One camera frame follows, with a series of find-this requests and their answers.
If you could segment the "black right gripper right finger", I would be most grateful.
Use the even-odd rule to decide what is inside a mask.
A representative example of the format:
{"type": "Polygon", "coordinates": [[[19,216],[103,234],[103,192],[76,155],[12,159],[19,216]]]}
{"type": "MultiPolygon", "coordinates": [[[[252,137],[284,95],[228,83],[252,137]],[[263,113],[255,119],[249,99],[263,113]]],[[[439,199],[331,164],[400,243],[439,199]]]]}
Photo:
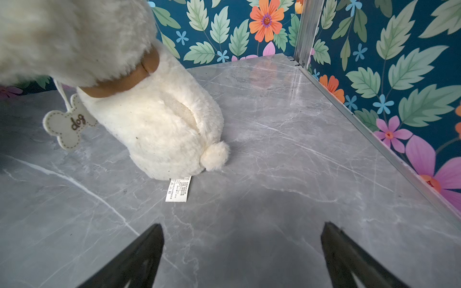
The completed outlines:
{"type": "Polygon", "coordinates": [[[408,287],[332,222],[324,224],[321,244],[334,288],[356,288],[356,279],[365,288],[408,287]]]}

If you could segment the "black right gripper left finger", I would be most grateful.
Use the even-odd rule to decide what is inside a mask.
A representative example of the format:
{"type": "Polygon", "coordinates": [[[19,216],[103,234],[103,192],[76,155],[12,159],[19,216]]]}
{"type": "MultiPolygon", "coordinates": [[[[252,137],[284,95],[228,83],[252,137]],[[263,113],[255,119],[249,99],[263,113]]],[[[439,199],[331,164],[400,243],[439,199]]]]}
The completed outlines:
{"type": "Polygon", "coordinates": [[[79,288],[152,288],[163,247],[162,225],[156,223],[79,288]]]}

